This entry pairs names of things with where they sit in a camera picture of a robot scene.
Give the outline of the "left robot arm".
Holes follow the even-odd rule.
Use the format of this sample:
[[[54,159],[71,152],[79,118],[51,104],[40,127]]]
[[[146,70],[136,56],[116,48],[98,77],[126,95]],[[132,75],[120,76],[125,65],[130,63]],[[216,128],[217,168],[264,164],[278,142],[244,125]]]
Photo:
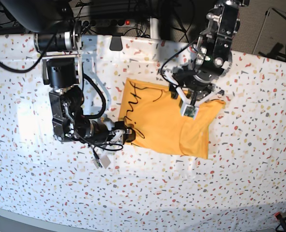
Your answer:
[[[247,0],[218,0],[206,15],[207,26],[189,49],[195,56],[180,68],[166,69],[159,74],[169,83],[171,98],[180,99],[180,114],[195,119],[199,106],[216,94],[224,95],[221,87],[213,83],[224,77],[232,66],[231,45],[239,30],[239,8],[247,6]]]

